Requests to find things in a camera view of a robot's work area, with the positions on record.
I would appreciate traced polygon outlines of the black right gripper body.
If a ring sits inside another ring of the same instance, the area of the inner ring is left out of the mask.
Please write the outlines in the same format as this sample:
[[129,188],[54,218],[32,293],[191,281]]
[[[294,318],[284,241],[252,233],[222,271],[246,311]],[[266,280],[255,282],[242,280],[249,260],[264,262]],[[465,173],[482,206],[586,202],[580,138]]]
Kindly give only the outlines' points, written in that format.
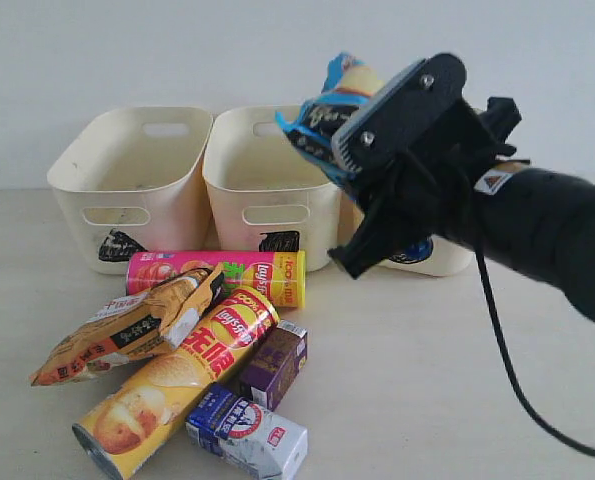
[[510,98],[489,98],[481,113],[462,98],[412,146],[359,175],[359,197],[392,197],[402,230],[396,253],[436,234],[500,263],[520,263],[529,256],[526,198],[514,198],[517,190],[511,185],[494,195],[476,185],[514,154],[506,140],[520,120]]

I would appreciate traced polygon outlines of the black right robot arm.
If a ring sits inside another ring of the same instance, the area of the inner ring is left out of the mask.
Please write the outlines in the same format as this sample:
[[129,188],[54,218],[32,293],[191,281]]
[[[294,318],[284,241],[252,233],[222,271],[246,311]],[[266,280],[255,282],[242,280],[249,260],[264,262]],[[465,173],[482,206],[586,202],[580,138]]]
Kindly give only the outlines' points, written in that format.
[[515,102],[464,99],[462,60],[440,53],[393,77],[333,135],[343,191],[364,218],[331,251],[351,276],[440,236],[561,290],[595,322],[595,184],[515,158]]

